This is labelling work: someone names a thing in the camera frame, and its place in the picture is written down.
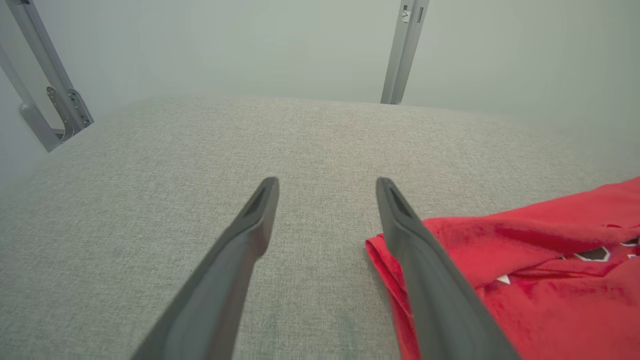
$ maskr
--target red cloth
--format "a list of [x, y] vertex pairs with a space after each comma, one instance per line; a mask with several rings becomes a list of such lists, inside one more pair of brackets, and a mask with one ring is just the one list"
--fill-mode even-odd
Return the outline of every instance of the red cloth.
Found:
[[[424, 225], [523, 359], [640, 357], [640, 177]], [[418, 359], [400, 264], [382, 234], [366, 247], [388, 290], [402, 356]], [[505, 274], [511, 284], [496, 280]]]

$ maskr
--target red fabric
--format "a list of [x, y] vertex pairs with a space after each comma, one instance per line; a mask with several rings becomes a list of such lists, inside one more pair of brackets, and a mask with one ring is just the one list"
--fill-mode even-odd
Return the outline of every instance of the red fabric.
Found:
[[[640, 236], [640, 177], [494, 215], [434, 218], [424, 225], [523, 359], [640, 356], [640, 257], [633, 258], [637, 246], [621, 244]], [[382, 234], [366, 247], [387, 287], [402, 356], [418, 359], [400, 264]], [[610, 253], [606, 261], [575, 255], [601, 247]], [[496, 281], [505, 274], [511, 284]]]

